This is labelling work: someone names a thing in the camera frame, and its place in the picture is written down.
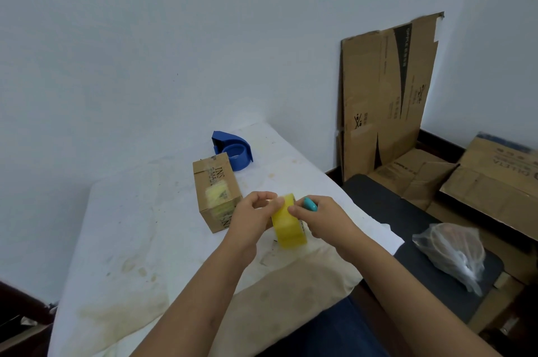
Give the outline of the person's left hand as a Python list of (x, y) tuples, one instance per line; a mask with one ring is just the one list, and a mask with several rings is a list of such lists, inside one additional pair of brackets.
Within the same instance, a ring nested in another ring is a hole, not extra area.
[(238, 255), (247, 265), (257, 253), (257, 243), (270, 228), (271, 222), (260, 222), (257, 217), (257, 201), (279, 197), (275, 192), (253, 191), (236, 206), (223, 245)]

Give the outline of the person's left forearm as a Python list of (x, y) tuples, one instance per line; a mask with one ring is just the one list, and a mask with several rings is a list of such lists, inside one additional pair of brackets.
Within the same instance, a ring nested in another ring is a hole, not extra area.
[(130, 357), (208, 357), (256, 252), (255, 241), (227, 235)]

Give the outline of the large open cardboard box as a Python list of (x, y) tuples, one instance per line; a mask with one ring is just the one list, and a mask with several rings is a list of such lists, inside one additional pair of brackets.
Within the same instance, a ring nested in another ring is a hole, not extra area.
[[(447, 161), (415, 148), (368, 176), (401, 198), (425, 162)], [(484, 248), (504, 264), (470, 320), (480, 333), (538, 279), (538, 149), (480, 132), (457, 164), (426, 212), (479, 229)]]

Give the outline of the small brown cardboard box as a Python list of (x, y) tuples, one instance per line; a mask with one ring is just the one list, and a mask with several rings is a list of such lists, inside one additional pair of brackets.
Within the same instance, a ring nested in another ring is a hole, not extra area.
[(242, 200), (239, 184), (226, 153), (193, 162), (198, 209), (212, 233), (230, 226)]

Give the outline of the yellow packing tape roll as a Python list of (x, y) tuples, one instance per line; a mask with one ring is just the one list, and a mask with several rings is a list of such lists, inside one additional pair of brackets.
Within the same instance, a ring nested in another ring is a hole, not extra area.
[(283, 249), (293, 249), (307, 244), (302, 221), (292, 216), (288, 208), (295, 203), (292, 193), (283, 196), (284, 205), (271, 217), (277, 241)]

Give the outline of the person's right forearm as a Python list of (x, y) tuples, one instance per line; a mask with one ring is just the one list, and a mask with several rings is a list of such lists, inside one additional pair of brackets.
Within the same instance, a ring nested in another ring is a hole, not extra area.
[(360, 272), (416, 357), (502, 357), (361, 230), (344, 233), (335, 248)]

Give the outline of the clear plastic bag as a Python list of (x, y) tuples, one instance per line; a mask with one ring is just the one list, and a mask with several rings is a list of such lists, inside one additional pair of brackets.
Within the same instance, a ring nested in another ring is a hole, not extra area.
[(479, 229), (438, 223), (412, 236), (413, 244), (442, 272), (457, 279), (469, 293), (483, 296), (480, 282), (485, 270), (485, 248)]

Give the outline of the blue tape dispenser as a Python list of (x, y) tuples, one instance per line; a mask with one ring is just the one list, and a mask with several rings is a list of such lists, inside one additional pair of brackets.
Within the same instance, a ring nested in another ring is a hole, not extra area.
[(212, 143), (216, 155), (222, 153), (227, 154), (234, 172), (245, 169), (253, 162), (252, 150), (249, 143), (237, 135), (224, 131), (214, 131), (212, 133)]

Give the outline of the white stained table cloth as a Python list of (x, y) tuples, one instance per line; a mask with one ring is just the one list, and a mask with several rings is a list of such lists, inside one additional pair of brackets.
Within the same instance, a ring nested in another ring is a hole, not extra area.
[[(236, 179), (251, 191), (333, 197), (391, 255), (403, 245), (353, 203), (269, 124), (232, 131), (254, 163)], [(49, 357), (127, 357), (191, 280), (226, 231), (212, 233), (198, 209), (192, 163), (211, 142), (95, 183), (60, 299)], [(257, 355), (347, 297), (362, 280), (333, 247), (313, 238), (282, 249), (273, 229), (242, 274), (210, 357)]]

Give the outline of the folded cardboard flap piece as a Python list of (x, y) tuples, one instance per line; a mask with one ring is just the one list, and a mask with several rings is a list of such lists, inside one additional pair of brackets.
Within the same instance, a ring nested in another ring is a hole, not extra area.
[(458, 164), (447, 162), (423, 163), (401, 197), (426, 211), (440, 186), (457, 167)]

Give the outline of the person's blue trouser leg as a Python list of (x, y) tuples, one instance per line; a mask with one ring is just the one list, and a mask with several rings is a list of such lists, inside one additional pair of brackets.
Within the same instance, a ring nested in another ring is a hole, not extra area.
[(351, 296), (256, 357), (389, 357)]

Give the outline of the flattened cardboard sheet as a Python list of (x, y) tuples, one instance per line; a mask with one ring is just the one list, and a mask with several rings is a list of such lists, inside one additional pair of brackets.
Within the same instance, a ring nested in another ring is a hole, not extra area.
[(415, 147), (444, 12), (340, 43), (342, 181)]

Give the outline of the person's right hand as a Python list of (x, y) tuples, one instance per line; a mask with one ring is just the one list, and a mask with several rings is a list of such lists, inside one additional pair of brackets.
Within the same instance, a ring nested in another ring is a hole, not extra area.
[[(318, 206), (318, 211), (313, 212), (313, 222), (307, 224), (313, 236), (332, 245), (338, 252), (348, 252), (366, 237), (333, 198), (313, 195), (306, 197)], [(302, 202), (303, 198), (293, 205), (302, 206)]]

